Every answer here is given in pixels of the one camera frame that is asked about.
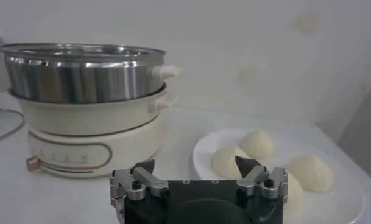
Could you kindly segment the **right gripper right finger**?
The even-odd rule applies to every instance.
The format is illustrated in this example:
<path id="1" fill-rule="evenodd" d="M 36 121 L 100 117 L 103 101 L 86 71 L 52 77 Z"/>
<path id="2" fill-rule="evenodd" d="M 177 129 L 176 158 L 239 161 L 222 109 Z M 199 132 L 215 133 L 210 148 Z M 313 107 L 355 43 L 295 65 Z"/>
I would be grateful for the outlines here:
<path id="1" fill-rule="evenodd" d="M 253 196 L 258 189 L 261 197 L 268 200 L 282 198 L 283 203 L 288 200 L 288 173 L 282 167 L 274 167 L 268 171 L 256 159 L 235 156 L 235 163 L 242 176 L 236 181 L 239 190 L 246 197 Z"/>

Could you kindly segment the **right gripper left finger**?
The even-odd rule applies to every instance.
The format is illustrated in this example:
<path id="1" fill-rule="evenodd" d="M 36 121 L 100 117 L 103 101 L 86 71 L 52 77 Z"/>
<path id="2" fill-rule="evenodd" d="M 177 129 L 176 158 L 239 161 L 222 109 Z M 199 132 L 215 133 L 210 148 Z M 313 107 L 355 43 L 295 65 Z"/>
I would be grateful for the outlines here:
<path id="1" fill-rule="evenodd" d="M 124 210 L 124 200 L 141 201 L 150 196 L 166 198 L 169 196 L 169 182 L 152 174 L 153 159 L 136 163 L 130 169 L 119 169 L 110 177 L 110 204 L 118 211 Z"/>

